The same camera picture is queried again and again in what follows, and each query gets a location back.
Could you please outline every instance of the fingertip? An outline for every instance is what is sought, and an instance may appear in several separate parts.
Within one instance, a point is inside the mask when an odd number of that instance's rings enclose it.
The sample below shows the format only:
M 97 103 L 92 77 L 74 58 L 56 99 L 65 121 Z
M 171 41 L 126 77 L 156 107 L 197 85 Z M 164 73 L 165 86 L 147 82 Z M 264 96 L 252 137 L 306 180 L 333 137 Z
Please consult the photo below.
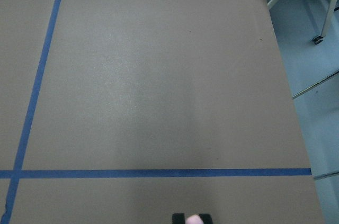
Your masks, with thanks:
M 203 224 L 203 222 L 201 218 L 195 214 L 186 219 L 186 224 Z

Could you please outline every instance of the caster wheel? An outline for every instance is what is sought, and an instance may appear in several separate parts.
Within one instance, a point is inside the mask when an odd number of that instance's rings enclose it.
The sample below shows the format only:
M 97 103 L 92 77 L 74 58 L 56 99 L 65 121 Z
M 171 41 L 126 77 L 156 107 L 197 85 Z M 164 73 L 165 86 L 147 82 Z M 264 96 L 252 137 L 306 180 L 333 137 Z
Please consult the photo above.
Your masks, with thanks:
M 321 43 L 324 40 L 324 37 L 321 36 L 316 36 L 312 39 L 312 41 L 314 42 L 315 45 L 318 45 L 319 43 Z

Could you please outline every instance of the chair leg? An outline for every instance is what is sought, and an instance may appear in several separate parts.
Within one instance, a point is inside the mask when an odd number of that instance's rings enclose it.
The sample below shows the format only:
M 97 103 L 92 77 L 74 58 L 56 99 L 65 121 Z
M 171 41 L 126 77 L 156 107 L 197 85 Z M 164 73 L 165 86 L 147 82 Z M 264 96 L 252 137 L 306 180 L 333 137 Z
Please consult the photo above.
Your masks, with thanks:
M 326 19 L 325 19 L 325 22 L 324 22 L 321 37 L 325 37 L 327 35 L 327 31 L 328 31 L 328 28 L 331 24 L 331 19 L 332 19 L 333 13 L 334 13 L 334 8 L 335 8 L 336 3 L 337 3 L 337 0 L 330 0 L 330 2 L 329 2 L 329 6 L 328 6 L 328 9 L 327 9 Z

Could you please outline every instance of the blue tape line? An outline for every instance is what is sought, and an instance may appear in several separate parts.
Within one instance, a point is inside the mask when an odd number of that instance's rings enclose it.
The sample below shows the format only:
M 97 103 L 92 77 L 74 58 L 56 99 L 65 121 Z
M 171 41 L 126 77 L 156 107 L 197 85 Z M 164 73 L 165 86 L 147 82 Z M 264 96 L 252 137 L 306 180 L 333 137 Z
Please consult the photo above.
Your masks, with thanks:
M 226 177 L 305 176 L 310 168 L 263 169 L 128 169 L 128 170 L 22 170 L 20 178 L 136 178 L 136 177 Z
M 13 173 L 12 170 L 0 170 L 0 179 L 12 178 Z
M 53 9 L 52 9 L 51 16 L 49 19 L 47 33 L 44 39 L 37 73 L 35 75 L 31 98 L 28 104 L 25 122 L 23 125 L 19 146 L 16 152 L 14 168 L 13 168 L 14 172 L 13 172 L 13 175 L 10 181 L 10 186 L 8 188 L 7 197 L 6 197 L 6 211 L 2 215 L 0 224 L 8 224 L 11 219 L 13 205 L 14 205 L 15 196 L 16 196 L 16 190 L 19 184 L 19 179 L 20 179 L 20 170 L 22 169 L 23 160 L 24 160 L 25 153 L 26 153 L 28 138 L 31 132 L 31 127 L 32 127 L 34 113 L 35 113 L 35 108 L 37 106 L 37 101 L 39 97 L 43 72 L 44 72 L 44 68 L 46 65 L 49 48 L 52 42 L 52 36 L 53 36 L 55 23 L 56 23 L 57 16 L 58 16 L 60 2 L 61 0 L 54 0 Z

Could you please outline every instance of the black object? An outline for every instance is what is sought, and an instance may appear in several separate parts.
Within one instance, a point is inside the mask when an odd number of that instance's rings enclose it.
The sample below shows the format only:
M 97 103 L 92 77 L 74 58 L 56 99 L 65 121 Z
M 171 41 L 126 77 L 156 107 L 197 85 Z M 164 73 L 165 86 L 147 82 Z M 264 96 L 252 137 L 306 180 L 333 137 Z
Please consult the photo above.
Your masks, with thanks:
M 315 36 L 312 41 L 314 42 L 315 45 L 318 45 L 319 43 L 321 43 L 324 40 L 324 37 L 321 36 Z
M 211 215 L 204 213 L 199 215 L 202 219 L 203 224 L 213 224 Z
M 174 213 L 172 215 L 172 224 L 185 224 L 185 215 L 183 213 Z
M 199 214 L 203 224 L 213 224 L 212 217 L 208 213 Z M 172 215 L 172 224 L 185 224 L 185 214 L 174 213 Z

